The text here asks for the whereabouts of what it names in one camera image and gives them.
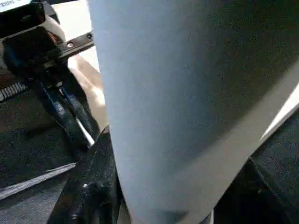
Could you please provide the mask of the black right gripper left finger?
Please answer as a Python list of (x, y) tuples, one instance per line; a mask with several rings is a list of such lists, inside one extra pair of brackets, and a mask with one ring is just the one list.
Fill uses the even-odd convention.
[(109, 126), (71, 171), (49, 224), (115, 224), (121, 189)]

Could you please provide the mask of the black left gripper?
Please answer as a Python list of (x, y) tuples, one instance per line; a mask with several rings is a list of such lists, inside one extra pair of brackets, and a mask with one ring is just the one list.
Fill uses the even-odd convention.
[(10, 9), (0, 13), (0, 100), (32, 89), (49, 103), (86, 101), (68, 67), (68, 59), (94, 46), (93, 33), (65, 40), (55, 19), (43, 9)]

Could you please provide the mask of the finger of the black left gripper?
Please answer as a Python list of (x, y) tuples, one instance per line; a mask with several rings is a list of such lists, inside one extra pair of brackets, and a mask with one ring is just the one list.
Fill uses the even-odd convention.
[(90, 146), (89, 141), (61, 93), (57, 89), (49, 89), (42, 84), (38, 84), (37, 95), (46, 112), (60, 125), (66, 134), (74, 153), (87, 152)]
[(79, 119), (85, 130), (90, 134), (93, 140), (96, 140), (100, 134), (100, 128), (93, 117), (88, 105), (87, 97), (80, 84), (77, 82), (64, 82), (62, 92), (71, 106), (75, 116)]

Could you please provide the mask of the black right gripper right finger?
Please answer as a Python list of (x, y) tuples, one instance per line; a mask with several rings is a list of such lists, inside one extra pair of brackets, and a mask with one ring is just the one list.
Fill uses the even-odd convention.
[(252, 160), (246, 162), (214, 209), (215, 224), (297, 224), (299, 211), (262, 179)]

